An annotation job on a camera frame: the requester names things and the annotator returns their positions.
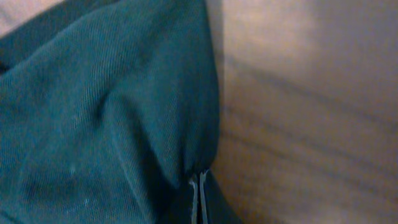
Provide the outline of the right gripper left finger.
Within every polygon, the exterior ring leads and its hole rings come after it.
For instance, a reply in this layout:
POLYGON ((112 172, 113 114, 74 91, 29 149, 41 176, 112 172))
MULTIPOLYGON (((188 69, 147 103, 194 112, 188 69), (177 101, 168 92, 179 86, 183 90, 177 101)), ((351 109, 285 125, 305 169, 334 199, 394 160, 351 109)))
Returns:
POLYGON ((198 181, 197 181, 197 177, 192 177, 189 180, 189 184, 193 189, 190 223, 197 224, 197 222, 198 222, 198 181))

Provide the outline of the black polo shirt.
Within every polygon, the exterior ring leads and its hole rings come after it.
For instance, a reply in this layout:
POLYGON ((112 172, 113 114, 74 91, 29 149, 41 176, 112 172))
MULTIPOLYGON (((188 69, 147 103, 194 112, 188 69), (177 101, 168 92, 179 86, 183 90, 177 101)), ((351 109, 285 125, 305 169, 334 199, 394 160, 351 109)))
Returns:
POLYGON ((2 223, 239 223, 204 1, 65 1, 1 38, 2 223))

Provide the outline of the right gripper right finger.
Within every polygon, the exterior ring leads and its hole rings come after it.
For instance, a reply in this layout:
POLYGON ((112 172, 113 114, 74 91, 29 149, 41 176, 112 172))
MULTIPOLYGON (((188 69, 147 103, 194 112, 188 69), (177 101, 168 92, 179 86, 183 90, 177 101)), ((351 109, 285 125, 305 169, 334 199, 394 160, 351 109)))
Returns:
POLYGON ((205 195, 205 181, 208 170, 200 174, 200 205, 201 205, 201 223, 208 224, 208 215, 206 207, 206 195, 205 195))

